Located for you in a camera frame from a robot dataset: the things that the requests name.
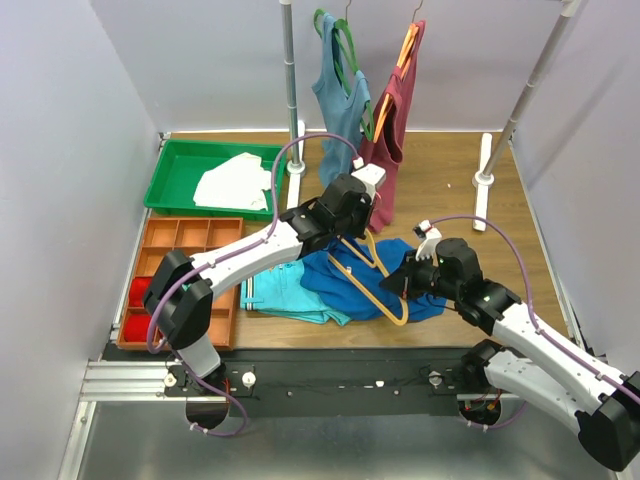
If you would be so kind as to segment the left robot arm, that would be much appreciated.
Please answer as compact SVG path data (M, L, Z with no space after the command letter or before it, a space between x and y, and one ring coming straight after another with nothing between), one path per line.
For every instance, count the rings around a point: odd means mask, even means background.
M201 395L214 393L222 380L221 358L208 338L214 300L271 267L326 249L339 237L362 237L377 190L372 180L341 174L322 195L200 259L179 249L166 253L143 296L150 315L147 350L156 354L169 346L189 367L188 384Z

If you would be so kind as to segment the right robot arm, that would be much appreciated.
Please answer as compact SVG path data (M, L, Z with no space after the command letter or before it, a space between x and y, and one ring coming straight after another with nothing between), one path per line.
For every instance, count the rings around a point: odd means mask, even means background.
M380 285L403 299L450 300L463 320L489 335L460 367L467 389L517 395L563 423L609 470L621 472L638 456L639 375L582 350L486 278L465 240L441 240L428 255L408 252Z

